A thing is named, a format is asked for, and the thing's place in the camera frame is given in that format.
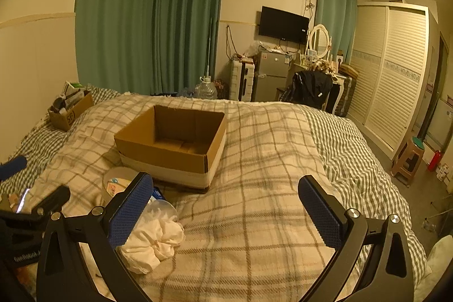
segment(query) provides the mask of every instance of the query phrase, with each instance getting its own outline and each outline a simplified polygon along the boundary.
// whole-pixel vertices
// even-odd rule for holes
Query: curtain
[[[149,94],[154,0],[76,0],[80,82]]]
[[[323,24],[332,37],[333,55],[343,51],[348,63],[356,27],[357,0],[318,0],[315,25]]]
[[[220,0],[155,0],[153,12],[154,93],[193,88],[213,76]]]

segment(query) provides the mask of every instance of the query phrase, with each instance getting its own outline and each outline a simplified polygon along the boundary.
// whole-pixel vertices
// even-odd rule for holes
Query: open cardboard box
[[[65,114],[54,113],[51,107],[48,109],[50,121],[55,128],[62,129],[63,131],[69,131],[72,124],[77,118],[79,118],[85,110],[93,106],[93,97],[91,92],[85,90],[83,92],[85,97],[70,108]]]
[[[207,189],[225,146],[224,113],[155,105],[115,135],[126,166],[161,181]]]

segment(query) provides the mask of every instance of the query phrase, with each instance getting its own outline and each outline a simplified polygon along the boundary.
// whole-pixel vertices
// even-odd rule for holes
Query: plastic stool
[[[422,162],[423,153],[423,142],[417,137],[412,137],[407,141],[407,144],[404,145],[403,149],[399,152],[399,155],[393,160],[390,174],[396,178],[396,174],[400,173],[407,179],[407,183],[405,184],[410,186],[414,180],[415,172]]]

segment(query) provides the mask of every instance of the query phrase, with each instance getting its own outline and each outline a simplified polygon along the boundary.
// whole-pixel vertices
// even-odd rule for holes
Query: sliding door
[[[350,118],[393,158],[420,107],[426,83],[427,9],[360,6],[351,66],[359,72]]]

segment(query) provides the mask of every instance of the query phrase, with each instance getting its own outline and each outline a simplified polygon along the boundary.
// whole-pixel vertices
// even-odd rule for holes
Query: flat screen tv
[[[309,21],[307,17],[295,13],[263,7],[259,35],[305,44]]]

